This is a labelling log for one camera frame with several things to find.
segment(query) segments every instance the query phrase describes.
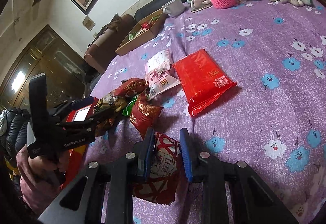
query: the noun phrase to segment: brown sofa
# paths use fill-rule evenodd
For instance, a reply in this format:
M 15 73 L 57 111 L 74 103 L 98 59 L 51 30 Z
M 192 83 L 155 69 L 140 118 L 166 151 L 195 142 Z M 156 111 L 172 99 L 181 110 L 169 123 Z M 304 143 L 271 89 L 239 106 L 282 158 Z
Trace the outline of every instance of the brown sofa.
M 127 14 L 121 17 L 122 21 L 118 25 L 118 31 L 107 29 L 84 54 L 85 61 L 103 74 L 112 59 L 116 57 L 115 50 L 136 25 L 133 16 Z

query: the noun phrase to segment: pink sleeve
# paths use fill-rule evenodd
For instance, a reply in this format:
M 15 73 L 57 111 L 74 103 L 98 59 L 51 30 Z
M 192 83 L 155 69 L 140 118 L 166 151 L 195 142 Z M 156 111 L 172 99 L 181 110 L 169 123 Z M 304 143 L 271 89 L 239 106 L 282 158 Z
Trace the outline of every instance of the pink sleeve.
M 21 174 L 22 197 L 37 215 L 50 205 L 61 189 L 55 188 L 44 180 L 36 180 L 28 164 L 27 145 L 17 154 L 17 166 Z

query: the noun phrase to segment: white flower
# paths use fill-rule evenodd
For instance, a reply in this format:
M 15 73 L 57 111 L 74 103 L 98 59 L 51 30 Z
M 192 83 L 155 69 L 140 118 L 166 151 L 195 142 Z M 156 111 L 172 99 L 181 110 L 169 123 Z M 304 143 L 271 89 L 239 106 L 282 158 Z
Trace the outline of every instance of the white flower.
M 278 5 L 278 3 L 279 3 L 279 1 L 276 1 L 276 2 L 270 2 L 270 3 L 268 3 L 268 4 L 271 4 L 271 5 L 276 6 L 276 5 Z
M 241 36 L 250 35 L 253 31 L 249 29 L 244 29 L 239 32 Z
M 169 42 L 167 43 L 166 47 L 169 47 L 171 45 L 172 38 L 170 38 Z
M 310 51 L 315 57 L 322 57 L 324 53 L 321 48 L 316 47 L 311 48 Z
M 108 149 L 108 148 L 104 145 L 103 147 L 101 147 L 101 149 L 100 149 L 100 153 L 101 153 L 101 154 L 104 154 L 104 153 L 106 152 L 107 149 Z
M 277 189 L 274 192 L 278 196 L 278 198 L 283 202 L 283 204 L 286 205 L 291 196 L 291 191 L 289 189 Z
M 194 29 L 196 28 L 196 24 L 190 24 L 189 26 L 186 27 L 187 29 Z
M 323 45 L 326 45 L 326 36 L 322 36 L 321 37 L 321 40 L 322 40 L 322 44 Z
M 303 205 L 295 205 L 290 211 L 297 219 L 297 221 L 301 223 L 301 221 L 304 220 L 307 215 L 308 203 L 304 203 Z
M 207 24 L 200 24 L 198 27 L 197 27 L 197 30 L 203 30 L 207 28 Z
M 185 91 L 183 89 L 179 90 L 179 92 L 177 93 L 177 96 L 184 97 Z
M 277 157 L 282 157 L 286 150 L 286 145 L 282 144 L 281 140 L 271 139 L 267 145 L 264 146 L 265 155 L 275 160 Z
M 305 51 L 306 50 L 305 44 L 303 44 L 302 42 L 293 42 L 293 44 L 291 46 L 295 50 L 300 50 L 300 51 Z
M 317 191 L 318 191 L 318 189 L 320 187 L 320 184 L 323 181 L 324 172 L 325 172 L 324 167 L 323 166 L 320 166 L 319 169 L 318 169 L 318 173 L 315 173 L 314 174 L 314 177 L 312 179 L 313 186 L 310 189 L 310 195 L 311 196 L 314 196 L 317 193 Z
M 188 105 L 185 107 L 184 109 L 184 113 L 186 116 L 190 116 L 189 112 L 188 112 Z
M 211 24 L 218 24 L 220 22 L 220 20 L 213 20 L 212 22 L 211 22 Z
M 325 202 L 326 202 L 326 198 L 323 198 L 323 200 L 317 205 L 316 210 L 312 213 L 313 216 L 317 216 L 319 210 L 321 210 Z
M 193 36 L 188 36 L 185 38 L 187 41 L 193 41 L 195 39 L 195 37 Z
M 319 69 L 315 69 L 314 72 L 317 75 L 317 77 L 319 77 L 321 79 L 325 78 L 325 74 L 323 72 L 321 72 Z
M 308 54 L 308 53 L 302 53 L 301 56 L 303 56 L 305 59 L 309 60 L 309 61 L 312 61 L 313 60 L 313 57 L 311 54 Z

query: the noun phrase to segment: qr code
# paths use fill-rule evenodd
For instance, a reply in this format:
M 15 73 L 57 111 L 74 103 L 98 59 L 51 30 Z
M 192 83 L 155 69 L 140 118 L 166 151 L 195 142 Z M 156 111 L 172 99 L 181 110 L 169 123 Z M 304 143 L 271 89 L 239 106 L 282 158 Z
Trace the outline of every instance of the qr code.
M 215 82 L 216 82 L 216 86 L 218 86 L 219 88 L 229 84 L 229 81 L 226 79 L 225 76 L 219 77 L 218 79 L 215 80 Z

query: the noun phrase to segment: metal screw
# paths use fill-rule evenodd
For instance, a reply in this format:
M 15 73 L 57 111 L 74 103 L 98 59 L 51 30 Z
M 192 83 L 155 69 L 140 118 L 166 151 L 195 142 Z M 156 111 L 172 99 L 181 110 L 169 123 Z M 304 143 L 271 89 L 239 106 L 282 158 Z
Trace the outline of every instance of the metal screw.
M 203 159 L 207 159 L 207 158 L 209 158 L 209 153 L 208 152 L 201 152 L 200 154 L 199 154 Z
M 136 157 L 136 154 L 134 152 L 129 152 L 126 154 L 127 159 L 133 159 L 134 157 Z
M 247 167 L 247 163 L 245 161 L 243 161 L 243 160 L 238 161 L 237 164 L 238 164 L 238 167 L 240 167 L 240 168 Z
M 98 166 L 98 163 L 96 161 L 92 161 L 88 164 L 88 167 L 90 169 L 95 169 Z

